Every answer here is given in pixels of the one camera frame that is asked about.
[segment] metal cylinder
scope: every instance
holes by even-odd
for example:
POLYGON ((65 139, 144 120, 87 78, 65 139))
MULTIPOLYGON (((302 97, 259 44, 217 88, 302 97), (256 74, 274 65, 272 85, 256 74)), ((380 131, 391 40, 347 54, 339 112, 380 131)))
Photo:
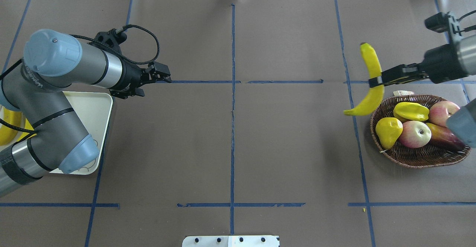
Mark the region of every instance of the metal cylinder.
POLYGON ((458 59, 469 75, 476 74, 476 35, 462 39, 457 46, 458 59))

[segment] apple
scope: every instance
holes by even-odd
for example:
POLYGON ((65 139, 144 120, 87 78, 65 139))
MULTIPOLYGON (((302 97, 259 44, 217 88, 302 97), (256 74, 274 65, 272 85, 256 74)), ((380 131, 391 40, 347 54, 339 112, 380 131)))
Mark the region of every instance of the apple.
POLYGON ((398 137, 402 145, 409 148, 423 147, 431 139, 431 130, 419 121, 407 121, 403 123, 403 132, 398 137))
POLYGON ((446 127, 447 119, 458 110, 459 106, 455 103, 451 101, 440 101, 430 108, 428 119, 433 124, 446 127))

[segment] banana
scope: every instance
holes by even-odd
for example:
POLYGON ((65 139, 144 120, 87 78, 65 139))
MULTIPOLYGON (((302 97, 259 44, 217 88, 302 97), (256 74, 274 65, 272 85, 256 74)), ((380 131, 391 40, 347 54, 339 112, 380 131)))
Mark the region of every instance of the banana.
MULTIPOLYGON (((360 45, 360 54, 364 59, 365 65, 369 71, 369 78, 382 76, 382 67, 374 48, 367 43, 360 45)), ((384 98, 385 87, 383 85, 370 88, 364 99, 354 108, 344 110, 345 115, 364 116, 369 115, 382 103, 384 98)))
MULTIPOLYGON (((31 126, 31 124, 29 123, 29 121, 26 118, 25 118, 25 129, 33 130, 33 127, 31 126)), ((27 135, 29 135, 29 133, 23 132, 22 135, 20 135, 20 137, 18 137, 17 142, 20 141, 22 138, 26 137, 27 135)))
MULTIPOLYGON (((11 125, 20 126, 22 124, 22 112, 11 111, 3 108, 3 120, 11 125)), ((15 136, 17 136, 17 133, 18 131, 2 125, 0 128, 0 145, 9 144, 15 136)))

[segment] brown woven basket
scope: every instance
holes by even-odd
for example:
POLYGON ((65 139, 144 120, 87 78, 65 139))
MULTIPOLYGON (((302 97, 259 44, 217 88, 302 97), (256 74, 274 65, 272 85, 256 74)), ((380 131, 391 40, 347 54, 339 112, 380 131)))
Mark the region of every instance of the brown woven basket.
MULTIPOLYGON (((433 96, 431 94, 393 96, 384 100, 370 117, 370 133, 379 150, 384 151, 384 148, 380 145, 379 138, 375 133, 375 126, 381 118, 393 117, 393 108, 396 104, 400 102, 415 102, 427 108, 431 108, 435 103, 445 100, 446 99, 442 97, 433 96)), ((383 152, 383 155, 403 167, 422 169, 457 164, 468 157, 470 151, 471 148, 468 146, 462 151, 452 152, 430 144, 420 148, 408 148, 397 141, 391 149, 383 152)))

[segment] metal bracket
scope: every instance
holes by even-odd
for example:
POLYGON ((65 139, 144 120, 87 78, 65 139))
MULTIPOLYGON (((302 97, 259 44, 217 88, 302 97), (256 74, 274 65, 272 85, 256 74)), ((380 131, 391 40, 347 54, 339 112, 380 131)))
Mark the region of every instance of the metal bracket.
POLYGON ((182 247, 279 247, 279 236, 233 235, 233 236, 189 236, 182 247))

